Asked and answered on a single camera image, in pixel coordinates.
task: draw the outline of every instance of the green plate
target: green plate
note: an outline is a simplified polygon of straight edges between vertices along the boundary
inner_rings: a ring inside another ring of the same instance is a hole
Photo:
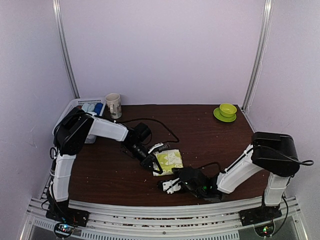
[[[231,123],[233,122],[234,120],[237,119],[237,115],[234,115],[232,117],[225,117],[225,116],[222,116],[221,113],[220,113],[220,108],[217,107],[215,110],[213,110],[213,115],[220,121],[222,122],[225,122],[225,123]]]

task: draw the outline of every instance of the basket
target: basket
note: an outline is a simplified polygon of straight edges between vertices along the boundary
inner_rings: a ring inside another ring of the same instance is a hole
[[[105,107],[106,107],[106,100],[105,97],[91,97],[91,98],[77,98],[77,99],[73,99],[69,102],[69,104],[66,106],[66,108],[64,109],[63,113],[61,114],[61,116],[59,117],[58,121],[56,122],[56,124],[54,125],[54,128],[52,130],[52,135],[54,135],[54,130],[56,128],[56,126],[62,121],[62,119],[64,119],[65,116],[67,116],[67,114],[76,106],[82,106],[83,104],[98,104],[98,103],[102,103],[103,107],[101,109],[101,112],[99,114],[99,116],[102,116],[102,114],[104,113]],[[96,141],[97,136],[94,135],[88,135],[85,143],[86,144],[93,144]]]

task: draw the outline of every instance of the wooden table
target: wooden table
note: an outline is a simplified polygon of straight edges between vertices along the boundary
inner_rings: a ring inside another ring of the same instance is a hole
[[[218,105],[128,105],[122,107],[120,121],[134,118],[154,118],[165,123],[179,138],[171,149],[179,149],[183,165],[197,168],[210,162],[220,162],[223,168],[233,163],[251,142],[253,134],[238,108],[232,123],[213,117]],[[153,133],[150,145],[173,140],[166,129],[152,121],[143,121]],[[128,123],[134,127],[139,122]],[[86,144],[77,156],[69,185],[71,200],[122,206],[184,206],[207,204],[190,193],[166,194],[157,188],[159,180],[171,176],[153,176],[121,152],[121,144],[97,137],[95,144]],[[218,173],[214,165],[203,170],[213,177]],[[261,196],[269,174],[261,171],[240,185],[227,201]]]

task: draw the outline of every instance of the yellow-green cloth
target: yellow-green cloth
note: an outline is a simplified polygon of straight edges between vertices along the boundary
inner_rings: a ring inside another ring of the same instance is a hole
[[[162,152],[155,152],[154,155],[158,159],[160,166],[162,167],[163,173],[158,174],[153,172],[153,176],[164,176],[173,174],[172,168],[183,168],[182,158],[178,149],[172,149]]]

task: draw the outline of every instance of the mug handle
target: mug handle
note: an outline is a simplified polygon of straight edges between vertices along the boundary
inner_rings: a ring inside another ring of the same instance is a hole
[[[115,105],[113,103],[110,104],[110,113],[114,114],[115,113],[115,109],[114,109]]]

